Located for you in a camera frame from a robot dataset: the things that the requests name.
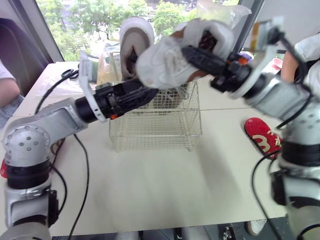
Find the person's arm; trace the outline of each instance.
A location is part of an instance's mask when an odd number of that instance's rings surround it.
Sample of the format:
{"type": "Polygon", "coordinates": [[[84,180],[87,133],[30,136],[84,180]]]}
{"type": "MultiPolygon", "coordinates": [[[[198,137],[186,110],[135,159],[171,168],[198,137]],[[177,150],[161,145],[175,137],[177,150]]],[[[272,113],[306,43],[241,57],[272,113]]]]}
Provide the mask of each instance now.
{"type": "MultiPolygon", "coordinates": [[[[310,36],[298,42],[294,49],[305,62],[320,58],[320,34],[310,36]]],[[[288,51],[285,52],[281,69],[281,78],[287,82],[293,82],[298,63],[288,51]]]]}
{"type": "Polygon", "coordinates": [[[298,65],[299,64],[294,56],[292,56],[290,52],[286,51],[282,63],[281,78],[288,83],[293,83],[298,65]]]}
{"type": "Polygon", "coordinates": [[[20,94],[20,89],[13,78],[0,79],[0,108],[9,104],[20,94]]]}

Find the white wire basket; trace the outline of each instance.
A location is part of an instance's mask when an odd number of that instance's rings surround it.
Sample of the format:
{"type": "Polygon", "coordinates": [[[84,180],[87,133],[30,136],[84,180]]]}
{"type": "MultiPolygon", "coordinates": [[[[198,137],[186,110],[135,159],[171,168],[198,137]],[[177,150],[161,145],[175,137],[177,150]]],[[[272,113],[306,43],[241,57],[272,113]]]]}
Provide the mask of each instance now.
{"type": "Polygon", "coordinates": [[[198,84],[161,90],[147,105],[111,120],[109,136],[117,152],[187,148],[202,135],[198,84]]]}

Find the red slipper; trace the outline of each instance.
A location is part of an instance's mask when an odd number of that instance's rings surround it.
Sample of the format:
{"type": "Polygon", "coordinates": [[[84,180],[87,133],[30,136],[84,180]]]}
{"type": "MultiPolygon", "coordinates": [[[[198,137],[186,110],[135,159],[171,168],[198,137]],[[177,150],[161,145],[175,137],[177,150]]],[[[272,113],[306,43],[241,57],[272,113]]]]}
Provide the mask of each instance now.
{"type": "MultiPolygon", "coordinates": [[[[260,118],[251,117],[245,121],[244,131],[263,155],[281,149],[281,138],[271,131],[270,127],[260,118]]],[[[277,153],[269,157],[274,160],[277,153]]]]}

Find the shoe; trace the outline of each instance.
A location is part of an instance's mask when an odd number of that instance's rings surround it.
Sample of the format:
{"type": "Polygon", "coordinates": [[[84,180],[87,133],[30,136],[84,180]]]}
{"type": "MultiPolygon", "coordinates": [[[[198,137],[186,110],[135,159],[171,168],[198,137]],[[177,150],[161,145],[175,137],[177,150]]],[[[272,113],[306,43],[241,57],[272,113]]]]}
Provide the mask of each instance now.
{"type": "Polygon", "coordinates": [[[120,28],[120,64],[122,80],[134,79],[137,58],[155,42],[154,30],[141,17],[129,17],[120,28]]]}
{"type": "Polygon", "coordinates": [[[258,236],[264,229],[267,219],[252,220],[245,222],[245,229],[248,234],[252,236],[258,236]]]}
{"type": "Polygon", "coordinates": [[[181,48],[201,47],[226,60],[233,41],[233,32],[226,24],[196,18],[188,22],[183,30],[164,37],[144,51],[136,62],[136,73],[147,87],[161,90],[175,88],[207,75],[186,61],[181,48]]]}
{"type": "Polygon", "coordinates": [[[139,232],[137,231],[125,231],[118,232],[114,240],[139,240],[139,232]]]}
{"type": "MultiPolygon", "coordinates": [[[[251,117],[246,120],[244,131],[263,155],[281,149],[281,138],[260,118],[251,117]]],[[[277,155],[277,153],[273,154],[269,159],[274,160],[277,155]]]]}

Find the white shirt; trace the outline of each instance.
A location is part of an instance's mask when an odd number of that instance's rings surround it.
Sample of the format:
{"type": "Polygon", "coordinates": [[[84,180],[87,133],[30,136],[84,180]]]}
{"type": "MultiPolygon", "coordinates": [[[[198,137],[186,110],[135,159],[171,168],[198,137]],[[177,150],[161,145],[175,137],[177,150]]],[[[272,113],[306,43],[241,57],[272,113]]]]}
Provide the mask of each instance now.
{"type": "MultiPolygon", "coordinates": [[[[294,49],[300,54],[305,62],[314,61],[320,58],[320,34],[308,37],[298,42],[294,49]]],[[[317,61],[310,69],[304,79],[315,96],[320,98],[320,61],[317,61]]]]}
{"type": "Polygon", "coordinates": [[[6,69],[0,59],[0,81],[1,79],[15,79],[14,76],[6,69]]]}

